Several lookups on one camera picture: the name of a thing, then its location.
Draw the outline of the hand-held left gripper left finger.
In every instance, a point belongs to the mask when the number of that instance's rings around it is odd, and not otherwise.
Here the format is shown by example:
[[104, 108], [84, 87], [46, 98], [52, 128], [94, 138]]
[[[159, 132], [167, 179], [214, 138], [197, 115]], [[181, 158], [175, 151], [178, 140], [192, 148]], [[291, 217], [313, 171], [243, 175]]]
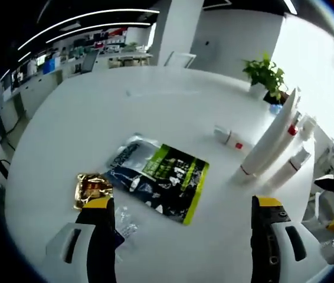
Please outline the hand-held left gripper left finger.
[[47, 282], [116, 282], [114, 200], [89, 201], [45, 249]]

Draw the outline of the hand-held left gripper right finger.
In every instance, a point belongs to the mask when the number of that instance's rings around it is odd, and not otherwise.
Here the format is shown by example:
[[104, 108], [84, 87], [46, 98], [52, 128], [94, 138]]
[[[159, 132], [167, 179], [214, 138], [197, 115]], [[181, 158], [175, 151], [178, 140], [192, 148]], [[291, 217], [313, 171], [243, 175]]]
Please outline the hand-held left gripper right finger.
[[251, 282], [320, 282], [328, 263], [320, 243], [275, 198], [253, 196]]

